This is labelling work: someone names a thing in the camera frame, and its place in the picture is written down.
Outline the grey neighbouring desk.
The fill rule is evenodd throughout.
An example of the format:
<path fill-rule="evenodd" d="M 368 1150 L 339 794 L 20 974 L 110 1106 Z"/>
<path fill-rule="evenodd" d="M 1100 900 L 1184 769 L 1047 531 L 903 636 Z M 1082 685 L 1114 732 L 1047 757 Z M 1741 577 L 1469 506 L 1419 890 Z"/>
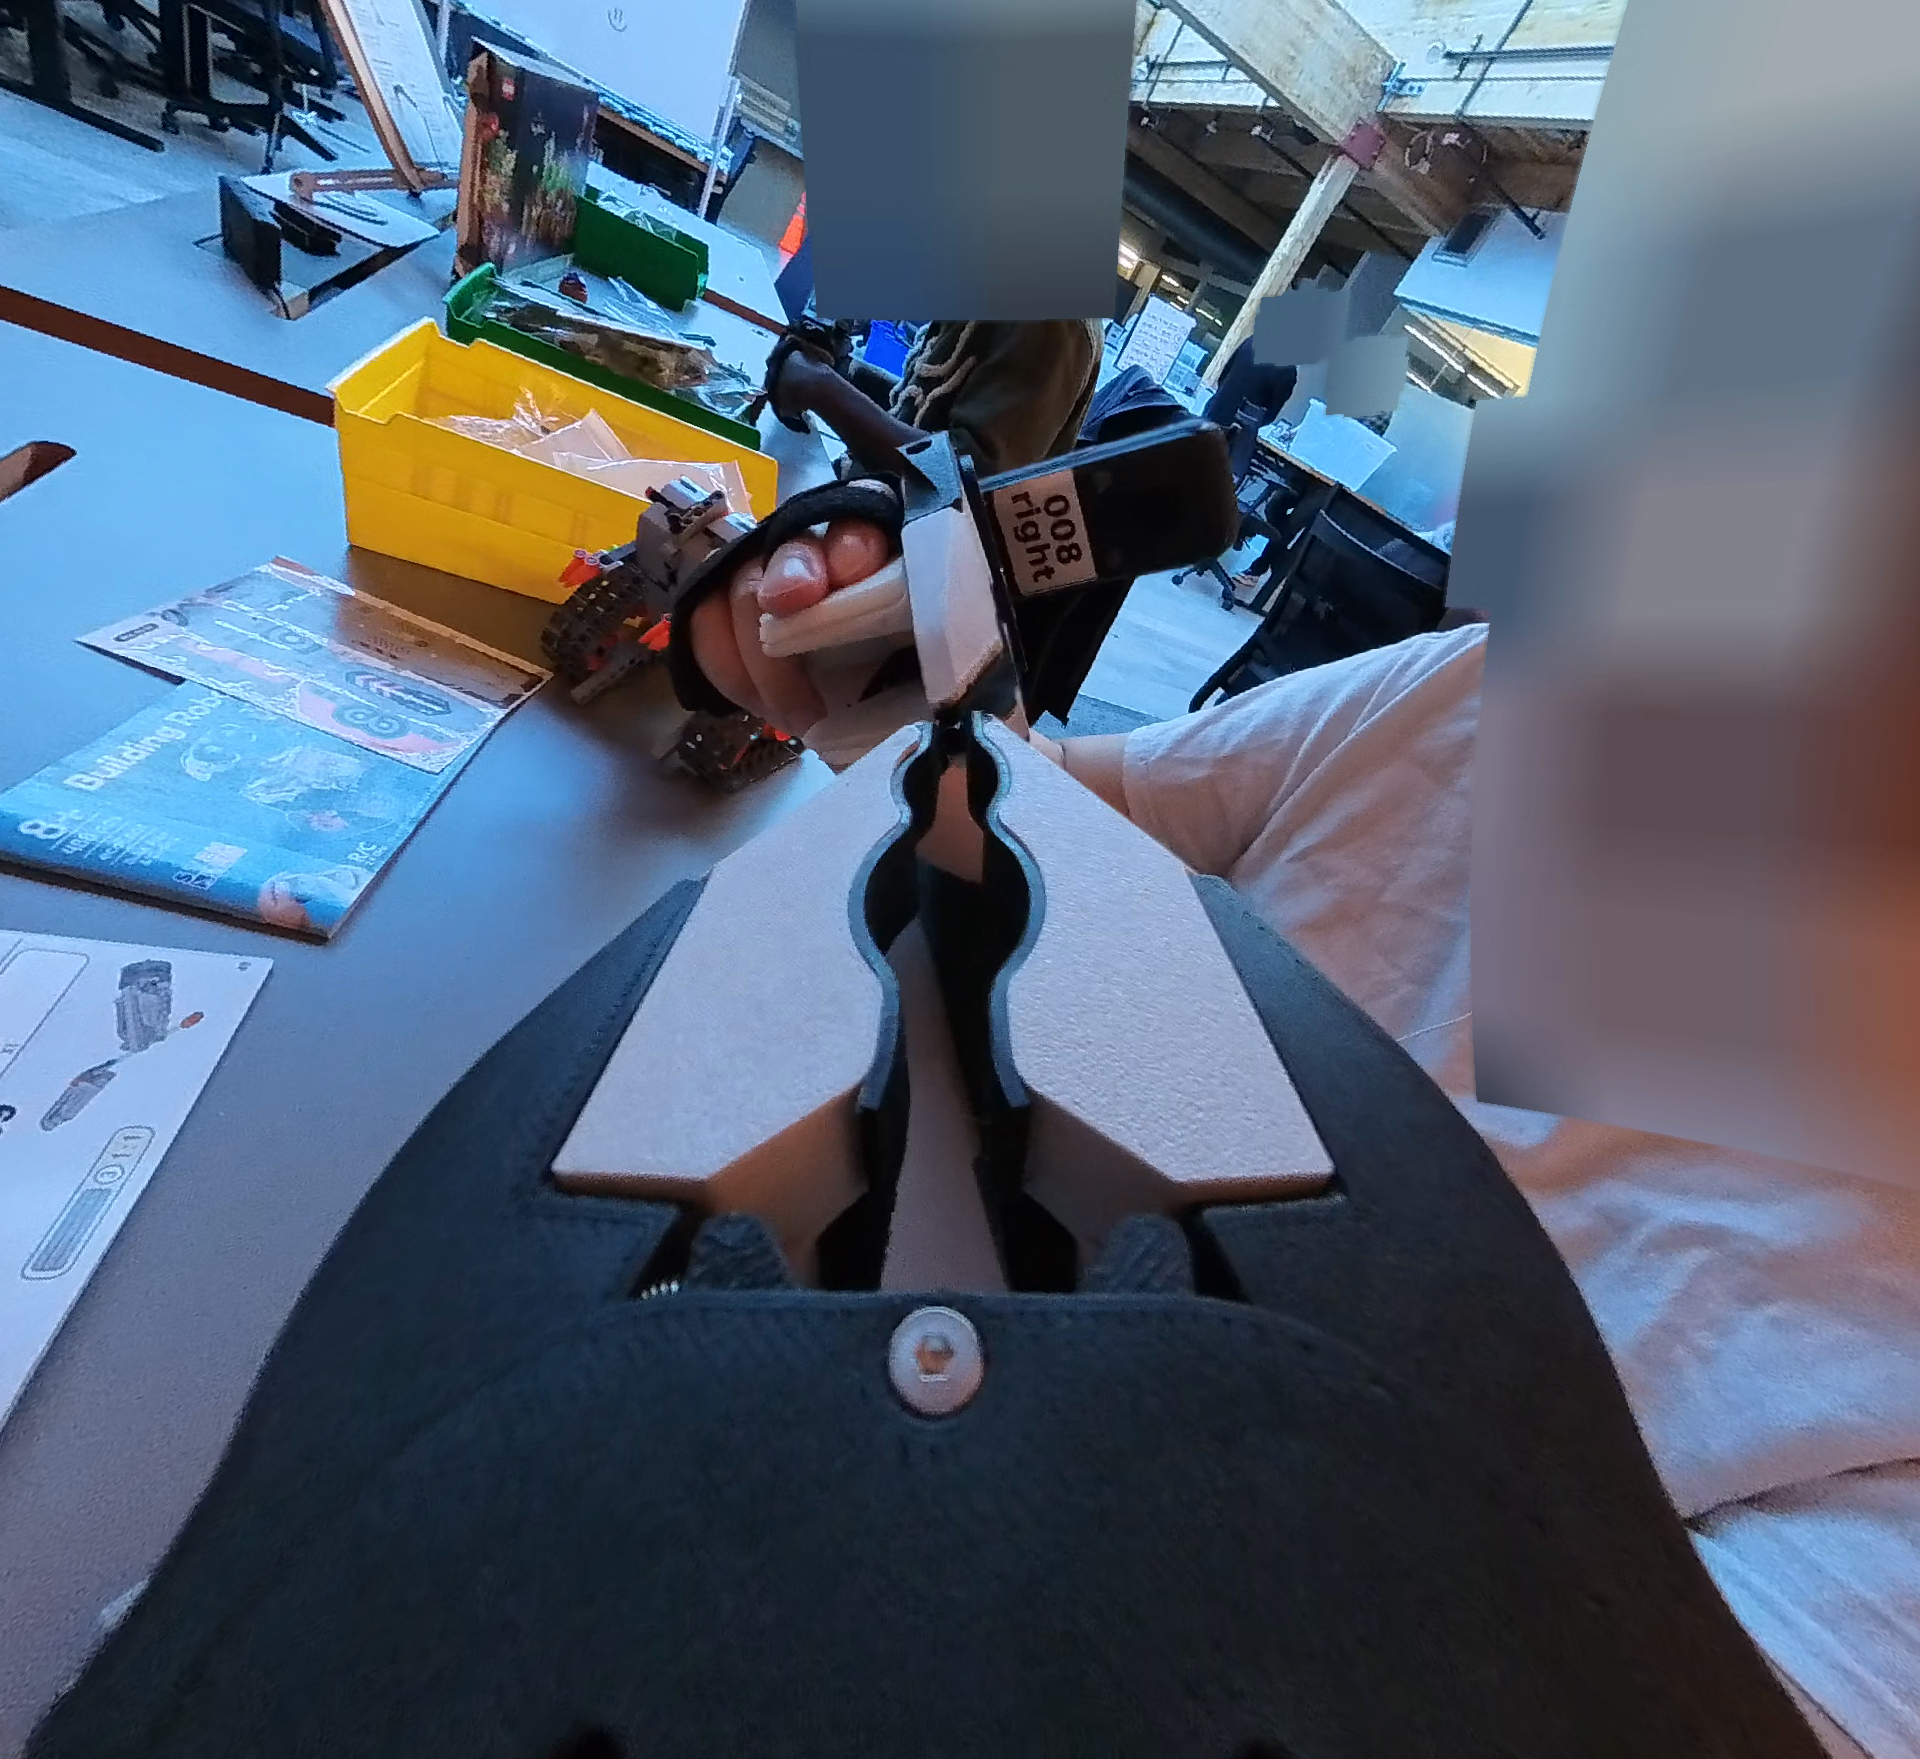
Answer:
<path fill-rule="evenodd" d="M 262 140 L 179 125 L 150 151 L 2 95 L 3 351 L 30 329 L 329 425 L 330 379 L 440 317 L 455 237 L 289 321 L 220 237 L 218 179 L 251 174 Z"/>

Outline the person's light shirt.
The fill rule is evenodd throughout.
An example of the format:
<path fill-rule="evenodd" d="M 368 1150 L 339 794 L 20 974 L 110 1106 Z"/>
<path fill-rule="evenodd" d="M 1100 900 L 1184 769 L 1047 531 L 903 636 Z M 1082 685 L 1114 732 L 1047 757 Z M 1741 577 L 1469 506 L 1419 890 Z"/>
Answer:
<path fill-rule="evenodd" d="M 1916 1194 L 1474 1100 L 1482 653 L 1482 625 L 1424 636 L 1139 729 L 1127 809 L 1477 1123 L 1571 1267 L 1696 1552 L 1825 1747 L 1916 1755 Z"/>

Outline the yellow plastic bin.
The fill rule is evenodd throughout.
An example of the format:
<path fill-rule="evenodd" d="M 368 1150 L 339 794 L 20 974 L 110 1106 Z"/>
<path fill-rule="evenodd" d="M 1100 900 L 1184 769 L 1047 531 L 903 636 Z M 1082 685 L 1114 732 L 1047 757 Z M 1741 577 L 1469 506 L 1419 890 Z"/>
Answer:
<path fill-rule="evenodd" d="M 493 342 L 460 344 L 424 317 L 330 380 L 350 546 L 556 603 L 580 549 L 625 545 L 636 490 L 573 475 L 446 427 L 505 419 L 523 400 L 566 422 L 597 413 L 643 459 L 735 462 L 746 510 L 779 498 L 773 455 L 542 366 Z"/>

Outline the black office chair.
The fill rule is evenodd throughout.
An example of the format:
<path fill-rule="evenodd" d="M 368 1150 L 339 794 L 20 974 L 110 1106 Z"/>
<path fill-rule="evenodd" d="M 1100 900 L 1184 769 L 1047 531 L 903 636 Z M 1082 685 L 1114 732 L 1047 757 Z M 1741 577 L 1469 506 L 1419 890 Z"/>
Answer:
<path fill-rule="evenodd" d="M 1187 712 L 1435 629 L 1449 571 L 1449 550 L 1334 483 L 1290 539 L 1261 625 L 1202 681 Z"/>
<path fill-rule="evenodd" d="M 343 79 L 319 0 L 158 0 L 158 20 L 163 131 L 201 115 L 215 133 L 259 133 L 268 171 L 287 134 L 327 155 L 293 116 L 296 91 Z"/>

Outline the green plastic bin with bags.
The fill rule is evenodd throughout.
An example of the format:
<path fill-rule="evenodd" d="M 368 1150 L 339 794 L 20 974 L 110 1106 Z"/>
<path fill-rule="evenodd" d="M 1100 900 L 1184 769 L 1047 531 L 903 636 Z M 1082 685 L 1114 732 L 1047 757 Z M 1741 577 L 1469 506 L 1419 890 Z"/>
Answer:
<path fill-rule="evenodd" d="M 720 361 L 701 337 L 600 312 L 556 288 L 503 280 L 490 261 L 447 291 L 443 323 L 462 344 L 503 346 L 735 446 L 763 448 L 748 417 L 754 380 Z"/>

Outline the clear bags in yellow bin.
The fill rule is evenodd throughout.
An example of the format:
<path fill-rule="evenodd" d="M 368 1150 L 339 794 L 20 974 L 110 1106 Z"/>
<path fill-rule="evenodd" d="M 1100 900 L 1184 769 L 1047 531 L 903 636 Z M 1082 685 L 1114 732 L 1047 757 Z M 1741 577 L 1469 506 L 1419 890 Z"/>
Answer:
<path fill-rule="evenodd" d="M 593 407 L 583 413 L 549 407 L 533 391 L 521 388 L 510 405 L 493 413 L 435 411 L 422 419 L 630 498 L 685 477 L 699 491 L 722 491 L 732 506 L 750 504 L 738 448 L 657 411 L 641 410 L 630 419 L 609 422 Z"/>

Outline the blue instruction booklet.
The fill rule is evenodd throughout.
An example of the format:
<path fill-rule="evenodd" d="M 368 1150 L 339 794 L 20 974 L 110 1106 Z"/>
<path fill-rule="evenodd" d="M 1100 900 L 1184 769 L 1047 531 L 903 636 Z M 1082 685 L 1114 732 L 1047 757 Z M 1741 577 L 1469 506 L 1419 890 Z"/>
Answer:
<path fill-rule="evenodd" d="M 438 802 L 435 775 L 201 688 L 2 794 L 2 854 L 330 938 Z"/>

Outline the open instruction manual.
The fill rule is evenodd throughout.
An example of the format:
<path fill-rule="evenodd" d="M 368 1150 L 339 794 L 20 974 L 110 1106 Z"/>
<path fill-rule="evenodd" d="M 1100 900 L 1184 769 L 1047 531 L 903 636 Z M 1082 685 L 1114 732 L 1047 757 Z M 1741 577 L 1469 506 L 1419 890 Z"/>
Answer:
<path fill-rule="evenodd" d="M 272 963 L 2 932 L 2 1409 L 27 1388 Z"/>

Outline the printed sticker sheet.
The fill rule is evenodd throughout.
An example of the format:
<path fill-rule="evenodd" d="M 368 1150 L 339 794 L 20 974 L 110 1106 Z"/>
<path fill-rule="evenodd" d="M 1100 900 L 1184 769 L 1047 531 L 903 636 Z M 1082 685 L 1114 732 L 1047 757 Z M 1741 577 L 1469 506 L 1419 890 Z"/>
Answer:
<path fill-rule="evenodd" d="M 110 619 L 83 644 L 428 773 L 549 678 L 290 560 Z"/>

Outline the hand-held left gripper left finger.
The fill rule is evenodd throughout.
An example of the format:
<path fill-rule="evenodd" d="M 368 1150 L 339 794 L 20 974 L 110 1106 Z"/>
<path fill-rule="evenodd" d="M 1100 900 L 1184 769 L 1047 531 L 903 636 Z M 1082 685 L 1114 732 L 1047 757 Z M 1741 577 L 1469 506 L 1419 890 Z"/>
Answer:
<path fill-rule="evenodd" d="M 899 727 L 710 871 L 553 1161 L 563 1190 L 753 1214 L 817 1280 L 823 1230 L 869 1184 L 853 1109 L 883 984 L 853 885 L 922 741 Z"/>

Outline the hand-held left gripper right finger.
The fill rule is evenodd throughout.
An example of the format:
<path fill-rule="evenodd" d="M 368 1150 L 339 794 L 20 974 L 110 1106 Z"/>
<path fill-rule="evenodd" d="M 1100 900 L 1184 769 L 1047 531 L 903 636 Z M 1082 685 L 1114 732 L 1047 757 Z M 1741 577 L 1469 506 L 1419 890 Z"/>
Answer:
<path fill-rule="evenodd" d="M 1324 1190 L 1184 863 L 998 719 L 971 725 L 975 1171 L 1014 1289 L 1069 1290 L 1124 1218 Z"/>

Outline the grey tracked toy robot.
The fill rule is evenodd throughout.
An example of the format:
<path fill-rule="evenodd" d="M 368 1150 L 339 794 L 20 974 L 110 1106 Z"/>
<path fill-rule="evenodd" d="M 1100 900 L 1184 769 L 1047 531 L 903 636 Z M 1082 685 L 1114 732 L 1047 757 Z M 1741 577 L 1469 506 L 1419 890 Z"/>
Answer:
<path fill-rule="evenodd" d="M 638 672 L 663 665 L 667 611 L 690 571 L 754 527 L 720 486 L 674 475 L 645 490 L 633 539 L 623 546 L 580 549 L 560 574 L 569 594 L 541 633 L 549 665 L 587 704 Z M 803 744 L 748 716 L 685 713 L 657 752 L 710 789 L 737 793 L 803 758 Z"/>

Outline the dark plant picture box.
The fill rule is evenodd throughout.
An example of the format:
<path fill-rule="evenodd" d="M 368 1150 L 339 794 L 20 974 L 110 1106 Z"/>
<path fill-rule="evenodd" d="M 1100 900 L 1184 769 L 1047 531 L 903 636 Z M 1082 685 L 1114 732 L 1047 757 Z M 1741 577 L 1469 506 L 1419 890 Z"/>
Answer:
<path fill-rule="evenodd" d="M 471 41 L 455 276 L 570 253 L 599 104 L 570 73 Z"/>

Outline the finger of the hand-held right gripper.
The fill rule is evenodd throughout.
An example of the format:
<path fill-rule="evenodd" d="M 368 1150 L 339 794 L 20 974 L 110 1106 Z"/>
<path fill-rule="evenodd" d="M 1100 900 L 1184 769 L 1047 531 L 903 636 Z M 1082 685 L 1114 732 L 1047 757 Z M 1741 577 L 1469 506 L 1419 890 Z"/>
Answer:
<path fill-rule="evenodd" d="M 966 499 L 903 522 L 903 578 L 927 705 L 1011 717 L 1013 652 Z"/>

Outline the wooden easel with board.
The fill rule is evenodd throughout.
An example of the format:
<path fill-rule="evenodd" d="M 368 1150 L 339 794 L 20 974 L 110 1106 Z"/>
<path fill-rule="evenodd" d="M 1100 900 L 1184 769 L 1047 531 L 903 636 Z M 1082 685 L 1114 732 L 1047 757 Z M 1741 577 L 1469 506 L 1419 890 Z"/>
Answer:
<path fill-rule="evenodd" d="M 408 189 L 458 183 L 463 125 L 420 0 L 319 0 L 382 148 Z"/>

